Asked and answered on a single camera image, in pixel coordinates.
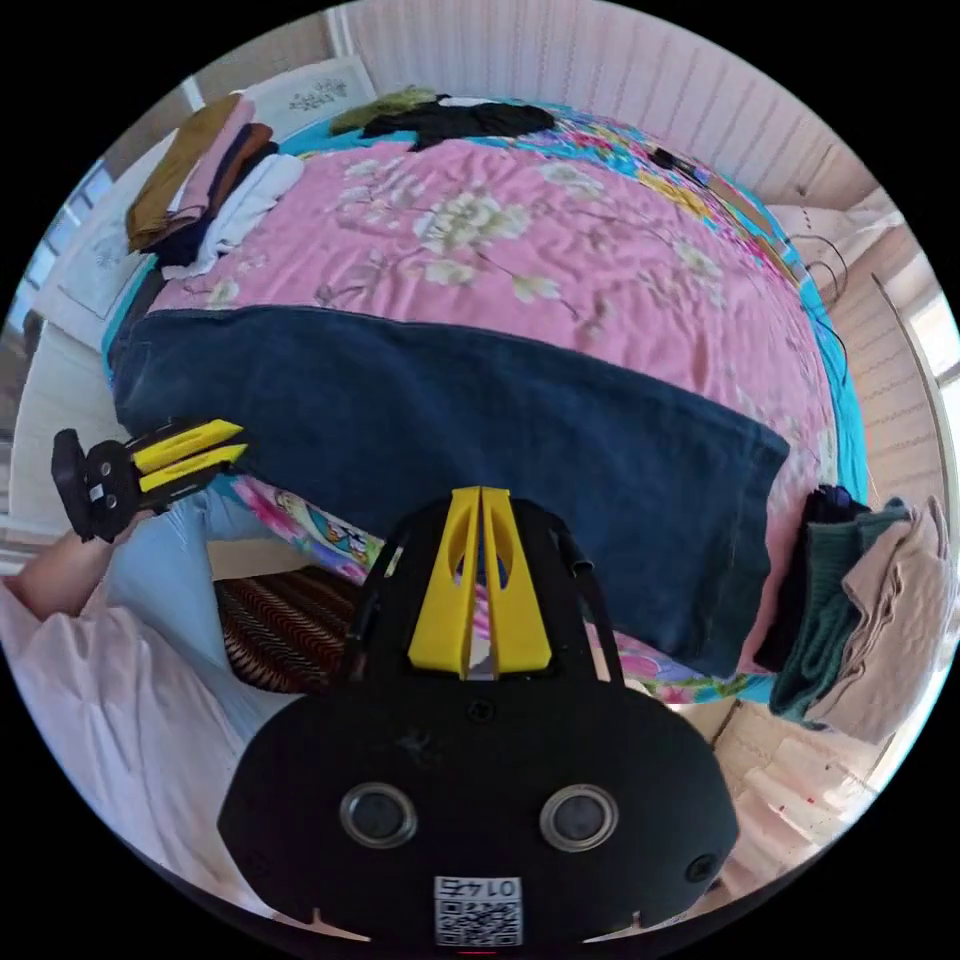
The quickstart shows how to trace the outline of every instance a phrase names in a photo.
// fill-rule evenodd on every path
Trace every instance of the black device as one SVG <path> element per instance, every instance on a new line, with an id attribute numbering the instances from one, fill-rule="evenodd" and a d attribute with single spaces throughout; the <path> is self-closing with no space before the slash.
<path id="1" fill-rule="evenodd" d="M 226 420 L 171 420 L 145 436 L 103 440 L 84 453 L 77 431 L 65 429 L 53 438 L 50 472 L 80 539 L 112 543 L 140 511 L 162 513 L 231 469 L 247 447 L 242 433 Z"/>
<path id="2" fill-rule="evenodd" d="M 477 526 L 495 680 L 464 668 Z M 585 612 L 611 682 L 597 677 Z M 709 887 L 737 838 L 709 745 L 623 685 L 570 532 L 486 488 L 398 526 L 335 683 L 254 737 L 218 827 L 277 911 L 451 953 L 661 923 Z"/>

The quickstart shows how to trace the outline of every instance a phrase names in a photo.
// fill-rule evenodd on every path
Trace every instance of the pink shirt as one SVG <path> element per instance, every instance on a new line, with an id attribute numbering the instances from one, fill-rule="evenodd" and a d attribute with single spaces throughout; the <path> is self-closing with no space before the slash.
<path id="1" fill-rule="evenodd" d="M 249 736 L 160 634 L 97 595 L 76 619 L 40 622 L 0 581 L 0 644 L 51 753 L 114 833 L 208 893 L 303 926 L 227 852 L 216 818 Z"/>

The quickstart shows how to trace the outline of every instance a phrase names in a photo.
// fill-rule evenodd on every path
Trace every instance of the sticker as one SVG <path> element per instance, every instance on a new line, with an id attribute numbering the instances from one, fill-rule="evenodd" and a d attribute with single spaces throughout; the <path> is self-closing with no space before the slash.
<path id="1" fill-rule="evenodd" d="M 519 877 L 435 877 L 436 942 L 441 947 L 518 947 L 523 943 Z"/>

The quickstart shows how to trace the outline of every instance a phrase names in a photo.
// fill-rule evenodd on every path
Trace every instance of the yellow plastic part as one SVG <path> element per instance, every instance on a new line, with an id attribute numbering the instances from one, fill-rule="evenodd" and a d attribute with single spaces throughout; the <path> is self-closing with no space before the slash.
<path id="1" fill-rule="evenodd" d="M 235 437 L 242 430 L 243 427 L 238 427 L 228 420 L 211 420 L 209 423 L 203 423 L 192 430 L 174 434 L 172 437 L 159 440 L 149 447 L 138 450 L 133 454 L 133 463 L 140 473 L 153 473 L 155 470 L 169 467 L 177 460 L 193 456 L 193 454 L 206 450 L 215 444 L 226 443 L 227 440 Z"/>
<path id="2" fill-rule="evenodd" d="M 545 670 L 550 663 L 550 642 L 510 505 L 510 491 L 484 487 L 480 499 L 494 676 Z M 504 586 L 500 585 L 498 557 L 506 573 Z"/>
<path id="3" fill-rule="evenodd" d="M 470 667 L 473 605 L 477 583 L 480 488 L 454 490 L 433 572 L 407 656 L 414 667 L 455 673 Z M 457 568 L 463 571 L 457 579 Z"/>
<path id="4" fill-rule="evenodd" d="M 186 460 L 180 460 L 178 463 L 171 463 L 169 466 L 154 470 L 145 477 L 141 477 L 140 489 L 143 493 L 149 493 L 151 490 L 156 490 L 157 487 L 162 487 L 174 480 L 181 480 L 183 477 L 191 473 L 197 473 L 207 467 L 221 463 L 234 463 L 246 449 L 247 444 L 237 443 L 232 446 L 216 447 L 213 450 L 198 453 L 194 457 L 188 457 Z"/>

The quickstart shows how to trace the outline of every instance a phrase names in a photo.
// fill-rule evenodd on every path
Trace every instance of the black wire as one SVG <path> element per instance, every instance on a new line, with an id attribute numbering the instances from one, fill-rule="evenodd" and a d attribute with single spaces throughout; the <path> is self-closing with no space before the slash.
<path id="1" fill-rule="evenodd" d="M 821 266 L 826 268 L 827 272 L 833 278 L 833 299 L 830 301 L 830 306 L 826 304 L 823 305 L 823 309 L 826 312 L 829 309 L 835 307 L 839 302 L 840 298 L 847 292 L 847 286 L 850 282 L 850 268 L 847 266 L 847 261 L 843 259 L 843 254 L 837 249 L 835 243 L 831 240 L 828 240 L 826 237 L 821 237 L 818 233 L 797 233 L 792 237 L 787 237 L 787 240 L 792 244 L 794 240 L 819 240 L 821 243 L 825 243 L 831 250 L 837 255 L 841 265 L 843 266 L 843 273 L 841 277 L 843 278 L 843 284 L 841 289 L 841 284 L 837 280 L 837 275 L 834 273 L 833 268 L 829 264 L 825 263 L 823 260 L 814 260 L 812 263 L 805 263 L 804 269 L 807 273 L 810 273 L 810 268 L 815 266 Z M 829 331 L 833 338 L 840 344 L 840 349 L 843 350 L 843 379 L 840 381 L 840 386 L 845 387 L 847 385 L 847 378 L 850 374 L 850 355 L 847 352 L 847 345 L 843 342 L 843 338 L 833 329 L 833 325 L 827 323 L 823 317 L 818 317 L 814 311 L 810 311 L 810 316 L 813 317 L 816 323 L 819 323 L 824 330 Z"/>
<path id="2" fill-rule="evenodd" d="M 847 292 L 847 284 L 850 280 L 850 269 L 847 267 L 847 261 L 843 259 L 843 254 L 837 249 L 837 245 L 832 241 L 828 240 L 826 237 L 821 237 L 819 233 L 796 233 L 792 237 L 787 237 L 787 239 L 793 243 L 794 240 L 819 240 L 821 243 L 825 243 L 831 250 L 837 255 L 837 259 L 843 266 L 843 289 L 840 290 L 837 294 L 837 300 L 840 299 Z"/>
<path id="3" fill-rule="evenodd" d="M 813 267 L 816 266 L 823 267 L 823 269 L 826 270 L 833 279 L 833 299 L 829 304 L 824 304 L 824 306 L 829 310 L 832 307 L 835 307 L 837 305 L 837 301 L 840 299 L 840 283 L 837 280 L 837 275 L 833 272 L 833 267 L 831 267 L 829 263 L 826 263 L 823 260 L 813 260 L 810 263 L 804 264 L 804 268 L 806 269 L 807 273 L 811 274 L 813 273 Z"/>

